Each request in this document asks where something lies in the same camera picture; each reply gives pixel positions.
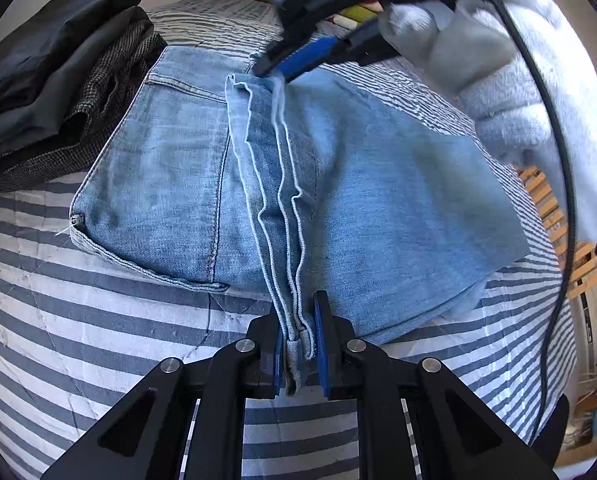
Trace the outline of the white gloved right hand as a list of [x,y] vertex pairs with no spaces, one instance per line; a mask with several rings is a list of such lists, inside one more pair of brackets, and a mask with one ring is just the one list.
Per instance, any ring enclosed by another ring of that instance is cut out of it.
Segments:
[[[597,74],[553,0],[502,0],[549,90],[574,178],[577,228],[597,243]],[[564,181],[547,111],[526,63],[493,5],[484,0],[387,6],[383,38],[457,101],[489,154],[504,164],[538,167],[557,200]]]

